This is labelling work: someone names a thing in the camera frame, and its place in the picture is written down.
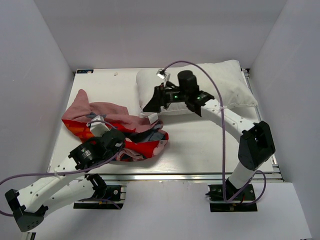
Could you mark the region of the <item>red patterned pillowcase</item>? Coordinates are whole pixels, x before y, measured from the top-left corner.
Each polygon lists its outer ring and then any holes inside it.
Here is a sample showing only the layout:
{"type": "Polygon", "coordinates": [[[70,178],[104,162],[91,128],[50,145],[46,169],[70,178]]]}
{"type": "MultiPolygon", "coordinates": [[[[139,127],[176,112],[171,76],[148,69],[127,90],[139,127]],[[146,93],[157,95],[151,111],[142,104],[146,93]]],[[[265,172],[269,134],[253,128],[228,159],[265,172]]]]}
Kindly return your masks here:
{"type": "Polygon", "coordinates": [[[73,135],[85,142],[94,136],[88,123],[98,116],[125,135],[125,147],[116,161],[138,162],[150,159],[160,154],[169,141],[169,134],[163,130],[161,120],[150,123],[148,118],[130,115],[125,106],[110,102],[89,102],[83,89],[78,91],[61,120],[73,135]]]}

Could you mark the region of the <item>white pillow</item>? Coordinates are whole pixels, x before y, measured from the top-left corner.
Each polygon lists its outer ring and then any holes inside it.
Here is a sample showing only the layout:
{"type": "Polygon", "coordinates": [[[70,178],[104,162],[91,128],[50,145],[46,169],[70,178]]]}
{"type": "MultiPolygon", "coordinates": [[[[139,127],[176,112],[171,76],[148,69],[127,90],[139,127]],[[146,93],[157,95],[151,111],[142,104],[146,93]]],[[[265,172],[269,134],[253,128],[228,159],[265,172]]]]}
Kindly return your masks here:
{"type": "MultiPolygon", "coordinates": [[[[233,108],[255,108],[258,101],[253,96],[242,74],[240,63],[237,60],[227,60],[220,63],[199,63],[217,85],[222,97],[223,106],[233,108]]],[[[201,91],[207,92],[218,99],[218,93],[209,78],[197,67],[189,64],[182,67],[170,67],[166,70],[169,73],[169,81],[178,85],[178,73],[184,70],[192,71],[197,78],[197,84],[201,91]]],[[[141,118],[151,115],[144,112],[143,108],[151,100],[154,88],[159,86],[163,80],[157,76],[156,68],[140,70],[136,75],[136,84],[139,101],[139,116],[141,118]]]]}

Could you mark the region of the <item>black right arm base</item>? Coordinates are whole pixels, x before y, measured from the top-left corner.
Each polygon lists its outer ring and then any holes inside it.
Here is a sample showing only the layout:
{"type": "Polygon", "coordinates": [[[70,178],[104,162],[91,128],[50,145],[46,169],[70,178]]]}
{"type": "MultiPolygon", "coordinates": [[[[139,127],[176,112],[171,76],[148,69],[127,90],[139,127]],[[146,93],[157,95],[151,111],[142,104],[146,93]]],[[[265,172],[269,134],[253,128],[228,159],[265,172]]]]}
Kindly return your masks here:
{"type": "Polygon", "coordinates": [[[209,201],[211,213],[241,213],[257,212],[256,194],[252,184],[249,184],[231,202],[223,199],[223,186],[221,184],[208,185],[208,192],[205,194],[209,201]]]}

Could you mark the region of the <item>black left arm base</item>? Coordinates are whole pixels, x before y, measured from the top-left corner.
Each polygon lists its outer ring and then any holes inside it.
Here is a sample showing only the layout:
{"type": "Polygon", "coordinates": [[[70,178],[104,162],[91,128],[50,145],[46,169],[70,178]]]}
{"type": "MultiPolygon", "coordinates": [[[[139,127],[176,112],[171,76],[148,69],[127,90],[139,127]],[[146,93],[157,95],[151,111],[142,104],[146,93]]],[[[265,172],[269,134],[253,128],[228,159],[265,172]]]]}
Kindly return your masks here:
{"type": "Polygon", "coordinates": [[[119,183],[106,183],[99,174],[85,174],[84,179],[93,185],[93,195],[73,203],[74,209],[83,210],[121,210],[126,187],[119,183]]]}

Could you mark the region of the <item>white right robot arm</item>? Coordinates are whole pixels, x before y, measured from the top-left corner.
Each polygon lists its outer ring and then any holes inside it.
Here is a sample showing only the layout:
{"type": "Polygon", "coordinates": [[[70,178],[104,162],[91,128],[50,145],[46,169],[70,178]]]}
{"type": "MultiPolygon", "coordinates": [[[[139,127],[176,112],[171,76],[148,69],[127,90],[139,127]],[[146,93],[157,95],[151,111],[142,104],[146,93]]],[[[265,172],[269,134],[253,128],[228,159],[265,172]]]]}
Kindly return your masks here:
{"type": "Polygon", "coordinates": [[[159,69],[156,75],[163,82],[154,87],[151,99],[143,107],[146,113],[160,113],[170,104],[184,103],[198,116],[209,120],[229,133],[238,142],[238,164],[229,177],[222,167],[222,196],[220,201],[229,203],[244,193],[260,166],[276,151],[270,126],[265,121],[258,123],[245,119],[222,106],[222,101],[208,92],[200,90],[197,78],[190,70],[178,73],[178,85],[169,81],[170,75],[159,69]]]}

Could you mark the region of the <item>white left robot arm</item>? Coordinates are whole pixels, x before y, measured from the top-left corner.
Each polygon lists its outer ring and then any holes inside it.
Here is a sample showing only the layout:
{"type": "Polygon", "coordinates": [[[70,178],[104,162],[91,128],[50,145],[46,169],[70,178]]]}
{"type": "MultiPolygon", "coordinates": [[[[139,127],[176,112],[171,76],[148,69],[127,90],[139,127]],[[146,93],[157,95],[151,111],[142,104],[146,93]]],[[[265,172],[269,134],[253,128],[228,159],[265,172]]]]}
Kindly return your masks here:
{"type": "Polygon", "coordinates": [[[7,191],[5,198],[20,231],[31,231],[49,214],[74,202],[103,198],[107,185],[99,174],[90,172],[115,159],[125,138],[116,129],[94,136],[73,149],[53,173],[25,188],[7,191]]]}

